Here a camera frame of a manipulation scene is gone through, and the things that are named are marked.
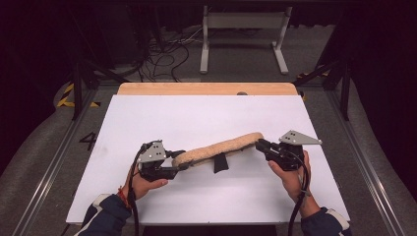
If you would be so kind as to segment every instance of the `metal stand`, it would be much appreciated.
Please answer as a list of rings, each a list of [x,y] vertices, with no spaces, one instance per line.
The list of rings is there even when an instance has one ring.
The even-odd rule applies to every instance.
[[[209,13],[208,6],[205,6],[200,73],[206,74],[209,71],[209,29],[278,29],[279,26],[279,37],[277,41],[272,42],[272,48],[281,73],[288,74],[281,46],[291,17],[291,10],[292,8],[289,7],[285,13]]]
[[[83,81],[85,82],[88,89],[97,89],[99,81],[93,71],[98,71],[106,77],[119,82],[120,84],[129,83],[123,77],[114,74],[113,72],[104,69],[97,64],[81,59],[74,67],[74,98],[75,98],[75,110],[73,120],[76,120],[83,110]]]
[[[299,87],[326,71],[330,72],[328,73],[326,80],[323,82],[323,88],[325,90],[334,90],[340,80],[343,79],[341,87],[340,111],[343,115],[343,118],[348,121],[349,117],[347,115],[347,106],[349,101],[350,69],[347,62],[331,62],[327,65],[324,65],[323,67],[320,67],[302,79],[293,82],[292,84],[295,87]]]

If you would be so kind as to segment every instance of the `metal frame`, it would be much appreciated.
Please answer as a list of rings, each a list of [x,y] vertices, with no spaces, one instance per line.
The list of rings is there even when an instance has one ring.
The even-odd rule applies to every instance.
[[[285,13],[210,13],[208,6],[205,6],[200,73],[206,74],[209,71],[209,29],[249,28],[279,29],[278,39],[272,42],[272,49],[281,74],[287,75],[288,68],[282,55],[281,46],[291,17],[291,10],[292,8],[288,7]]]
[[[81,111],[80,116],[77,120],[71,121],[70,126],[68,127],[67,132],[64,135],[64,139],[62,140],[59,148],[55,152],[51,163],[49,164],[45,174],[43,175],[42,179],[40,180],[37,188],[33,194],[33,197],[28,204],[24,214],[21,217],[18,225],[13,232],[13,235],[27,235],[31,225],[33,224],[35,217],[39,213],[40,208],[42,207],[43,202],[46,199],[46,196],[49,193],[52,184],[58,175],[59,169],[65,159],[65,155],[67,153],[68,147],[74,138],[77,129],[79,128],[83,117],[87,113],[89,108],[89,104],[91,104],[92,99],[95,96],[95,90],[89,90],[85,102],[84,102],[84,109]]]
[[[390,235],[405,235],[398,218],[396,217],[391,202],[387,196],[387,192],[384,189],[383,184],[380,181],[380,178],[377,175],[374,167],[372,166],[371,161],[369,160],[366,152],[361,148],[358,139],[356,138],[355,132],[350,125],[350,123],[344,120],[343,114],[338,111],[339,102],[337,95],[334,91],[326,91],[328,101],[330,102],[334,112],[337,115],[337,118],[343,127],[344,132],[346,133],[351,147],[354,150],[354,157],[358,167],[365,179],[366,184],[368,185],[369,191],[374,198],[375,204],[380,211],[381,216],[383,217],[384,223],[387,226],[387,230]]]

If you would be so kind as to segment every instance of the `wrist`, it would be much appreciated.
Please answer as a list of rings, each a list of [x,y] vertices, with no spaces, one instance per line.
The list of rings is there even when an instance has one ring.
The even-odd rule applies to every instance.
[[[120,200],[123,202],[123,204],[125,205],[125,207],[127,209],[131,209],[132,207],[129,204],[128,201],[128,194],[129,194],[129,190],[127,190],[127,188],[125,187],[121,187],[119,188],[119,191],[117,192],[117,196],[120,198]]]
[[[303,200],[304,203],[300,206],[300,214],[302,218],[306,218],[318,211],[320,211],[319,205],[316,203],[313,195],[306,195]]]

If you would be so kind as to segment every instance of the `dark curtain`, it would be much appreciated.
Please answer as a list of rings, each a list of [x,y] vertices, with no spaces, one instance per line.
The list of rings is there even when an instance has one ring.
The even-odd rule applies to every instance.
[[[375,6],[369,37],[353,61],[352,79],[389,162],[417,199],[415,12],[407,1],[380,1]]]
[[[55,110],[69,63],[41,1],[0,5],[0,174],[28,135]]]

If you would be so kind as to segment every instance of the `cable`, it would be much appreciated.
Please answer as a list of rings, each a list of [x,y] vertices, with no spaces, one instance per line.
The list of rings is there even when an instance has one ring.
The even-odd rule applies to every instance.
[[[133,177],[136,175],[135,167],[137,165],[138,158],[141,155],[141,153],[146,149],[147,149],[147,145],[143,144],[141,146],[141,149],[136,154],[135,160],[133,161],[132,166],[131,166],[130,177],[129,177],[128,202],[129,202],[129,205],[132,207],[133,216],[135,217],[135,235],[136,236],[139,236],[139,216],[138,216],[138,207],[136,206],[136,196],[133,190]]]
[[[303,180],[301,183],[301,193],[298,196],[298,201],[295,204],[295,207],[291,213],[291,217],[290,217],[289,224],[288,224],[288,236],[292,236],[292,228],[294,226],[295,216],[297,215],[298,210],[300,210],[301,204],[303,204],[304,198],[307,194],[307,190],[310,185],[310,176],[309,176],[309,171],[307,169],[307,166],[304,164],[304,161],[301,160],[300,157],[298,157],[298,155],[296,155],[295,153],[291,151],[287,151],[287,152],[297,159],[297,161],[303,166],[303,170],[304,170]]]

